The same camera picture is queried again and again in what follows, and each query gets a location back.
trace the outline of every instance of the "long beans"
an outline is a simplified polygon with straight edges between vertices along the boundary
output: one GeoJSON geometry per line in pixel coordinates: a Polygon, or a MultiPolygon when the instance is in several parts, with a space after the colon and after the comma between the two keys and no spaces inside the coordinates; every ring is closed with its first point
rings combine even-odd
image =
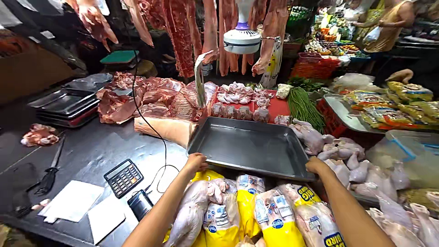
{"type": "Polygon", "coordinates": [[[308,93],[301,87],[290,90],[288,106],[291,111],[291,120],[297,118],[300,121],[310,123],[314,129],[323,133],[325,122],[323,116],[317,111],[314,103],[309,100],[308,93]]]}

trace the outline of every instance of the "hand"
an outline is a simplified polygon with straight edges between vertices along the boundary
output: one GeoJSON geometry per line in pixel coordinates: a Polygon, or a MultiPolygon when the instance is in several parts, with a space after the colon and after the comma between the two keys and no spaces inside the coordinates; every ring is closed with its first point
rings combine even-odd
{"type": "Polygon", "coordinates": [[[410,69],[403,69],[400,71],[397,71],[390,75],[385,81],[399,81],[404,84],[409,83],[409,80],[413,77],[413,71],[410,69]]]}
{"type": "Polygon", "coordinates": [[[182,171],[187,172],[190,178],[193,178],[196,172],[204,171],[209,166],[206,159],[207,157],[202,153],[190,154],[182,171]]]}
{"type": "Polygon", "coordinates": [[[307,171],[317,174],[321,174],[325,169],[330,169],[325,162],[315,156],[311,157],[305,166],[307,171]]]}

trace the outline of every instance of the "brand logo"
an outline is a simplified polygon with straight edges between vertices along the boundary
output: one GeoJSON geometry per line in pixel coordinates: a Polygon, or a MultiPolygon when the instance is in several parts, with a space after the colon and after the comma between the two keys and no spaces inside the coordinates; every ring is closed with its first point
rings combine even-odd
{"type": "Polygon", "coordinates": [[[214,225],[209,226],[209,232],[216,233],[216,227],[214,225]]]}
{"type": "Polygon", "coordinates": [[[272,224],[273,228],[279,229],[282,228],[284,226],[284,222],[281,219],[277,219],[273,221],[272,224]]]}

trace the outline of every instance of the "electric cord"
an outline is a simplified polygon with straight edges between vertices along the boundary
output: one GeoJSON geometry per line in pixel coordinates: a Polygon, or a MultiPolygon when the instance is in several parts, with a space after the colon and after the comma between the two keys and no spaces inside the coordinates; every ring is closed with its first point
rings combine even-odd
{"type": "Polygon", "coordinates": [[[137,53],[136,53],[136,49],[134,49],[134,46],[133,46],[133,44],[131,43],[131,37],[130,37],[130,33],[128,32],[128,28],[126,27],[126,24],[125,24],[125,22],[123,22],[123,25],[125,26],[125,30],[126,30],[126,34],[127,34],[127,36],[128,36],[128,42],[130,43],[130,46],[131,47],[133,47],[133,52],[134,52],[134,57],[135,57],[135,59],[136,59],[136,64],[134,65],[134,78],[133,78],[133,85],[132,85],[132,90],[133,90],[133,98],[134,98],[134,105],[136,106],[136,110],[137,110],[137,112],[139,113],[139,115],[142,117],[142,119],[148,124],[148,126],[152,129],[152,130],[154,130],[154,132],[158,135],[158,137],[160,137],[160,139],[163,141],[163,145],[165,145],[165,165],[164,166],[162,166],[162,167],[160,167],[158,170],[157,170],[157,172],[155,173],[155,176],[154,176],[154,178],[152,179],[152,181],[151,181],[151,184],[149,184],[147,187],[146,187],[146,189],[145,189],[145,192],[151,187],[151,185],[154,183],[154,180],[155,180],[155,178],[157,177],[157,174],[158,174],[158,172],[162,169],[162,168],[165,168],[164,170],[163,170],[163,173],[162,173],[162,175],[160,176],[160,179],[158,180],[158,183],[157,183],[157,191],[160,193],[160,194],[163,194],[163,193],[165,193],[165,192],[160,192],[159,190],[158,190],[158,185],[160,184],[160,181],[162,180],[162,178],[163,178],[163,175],[165,174],[165,172],[166,172],[166,167],[167,166],[170,166],[170,167],[173,167],[173,168],[175,168],[178,172],[180,172],[180,170],[177,168],[177,167],[175,167],[175,166],[173,166],[173,165],[168,165],[167,163],[166,163],[166,158],[167,158],[167,147],[166,147],[166,142],[165,142],[165,140],[164,140],[164,138],[149,124],[149,122],[148,121],[146,121],[146,119],[143,117],[143,115],[142,115],[142,113],[140,112],[140,110],[139,110],[139,106],[137,105],[137,102],[136,102],[136,92],[135,92],[135,90],[134,90],[134,85],[135,85],[135,83],[136,83],[136,77],[137,77],[137,68],[138,68],[138,65],[139,65],[139,60],[137,59],[137,53]]]}

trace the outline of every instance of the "vendor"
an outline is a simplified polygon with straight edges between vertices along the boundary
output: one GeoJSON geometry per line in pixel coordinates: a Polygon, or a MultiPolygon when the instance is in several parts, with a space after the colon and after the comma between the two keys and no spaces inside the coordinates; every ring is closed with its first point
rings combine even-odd
{"type": "MultiPolygon", "coordinates": [[[[123,247],[159,247],[166,231],[173,222],[184,190],[197,171],[207,168],[206,156],[189,155],[186,165],[169,185],[154,207],[139,222],[125,240],[123,247]]],[[[357,200],[341,184],[329,166],[311,157],[306,169],[317,173],[325,186],[335,221],[349,247],[396,247],[386,233],[360,206],[357,200]]]]}

